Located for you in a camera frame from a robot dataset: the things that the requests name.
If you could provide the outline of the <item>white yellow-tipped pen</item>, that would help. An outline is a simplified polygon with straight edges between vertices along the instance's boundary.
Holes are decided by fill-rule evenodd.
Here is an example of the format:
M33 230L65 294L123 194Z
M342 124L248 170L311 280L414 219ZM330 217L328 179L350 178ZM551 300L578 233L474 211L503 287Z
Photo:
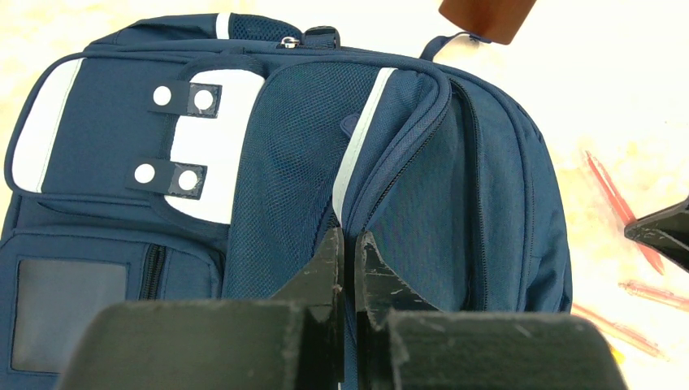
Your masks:
M626 361L626 357L621 351L619 351L618 349L616 349L612 345L609 346L609 351L612 354L613 359L618 366L621 366L624 364L624 362Z

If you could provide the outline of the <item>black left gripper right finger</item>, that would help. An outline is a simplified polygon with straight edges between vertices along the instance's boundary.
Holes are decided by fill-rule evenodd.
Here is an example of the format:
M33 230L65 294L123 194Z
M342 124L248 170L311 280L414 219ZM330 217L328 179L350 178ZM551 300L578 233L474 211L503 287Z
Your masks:
M422 299L357 239L354 266L361 389L623 389L609 345L569 314L454 312Z

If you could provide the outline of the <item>navy blue student backpack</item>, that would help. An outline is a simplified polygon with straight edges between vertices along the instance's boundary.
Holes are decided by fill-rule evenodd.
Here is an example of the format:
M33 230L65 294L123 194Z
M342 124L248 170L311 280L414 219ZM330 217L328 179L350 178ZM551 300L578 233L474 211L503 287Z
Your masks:
M5 161L1 386L49 389L104 307L266 298L372 232L447 311L567 312L543 135L502 90L257 15L144 19L54 63Z

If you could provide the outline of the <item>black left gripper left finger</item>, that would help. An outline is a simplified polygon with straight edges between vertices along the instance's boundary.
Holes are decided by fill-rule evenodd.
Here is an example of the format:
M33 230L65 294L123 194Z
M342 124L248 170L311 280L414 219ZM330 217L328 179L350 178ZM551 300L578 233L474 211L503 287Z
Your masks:
M138 301L89 325L61 389L334 389L345 377L344 239L266 300Z

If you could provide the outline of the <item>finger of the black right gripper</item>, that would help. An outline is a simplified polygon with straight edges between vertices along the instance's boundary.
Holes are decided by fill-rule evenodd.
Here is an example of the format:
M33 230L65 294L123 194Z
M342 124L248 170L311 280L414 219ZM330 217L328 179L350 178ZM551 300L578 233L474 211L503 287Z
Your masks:
M628 224L624 236L688 272L688 198Z

